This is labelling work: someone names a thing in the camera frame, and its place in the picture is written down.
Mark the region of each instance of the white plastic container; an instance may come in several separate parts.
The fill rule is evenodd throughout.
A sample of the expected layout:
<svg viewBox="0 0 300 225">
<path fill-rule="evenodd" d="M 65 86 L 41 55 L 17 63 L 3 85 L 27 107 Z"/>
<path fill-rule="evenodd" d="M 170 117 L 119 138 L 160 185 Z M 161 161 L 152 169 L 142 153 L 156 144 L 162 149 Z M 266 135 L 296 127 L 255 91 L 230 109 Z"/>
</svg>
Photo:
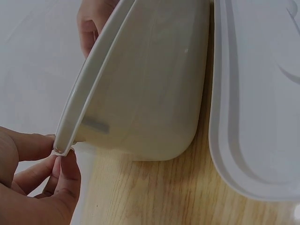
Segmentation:
<svg viewBox="0 0 300 225">
<path fill-rule="evenodd" d="M 135 160 L 168 160 L 194 138 L 209 30 L 209 0 L 121 0 L 87 58 L 54 149 L 74 141 Z"/>
<path fill-rule="evenodd" d="M 300 200 L 300 15 L 294 1 L 216 0 L 210 152 L 224 181 Z"/>
</svg>

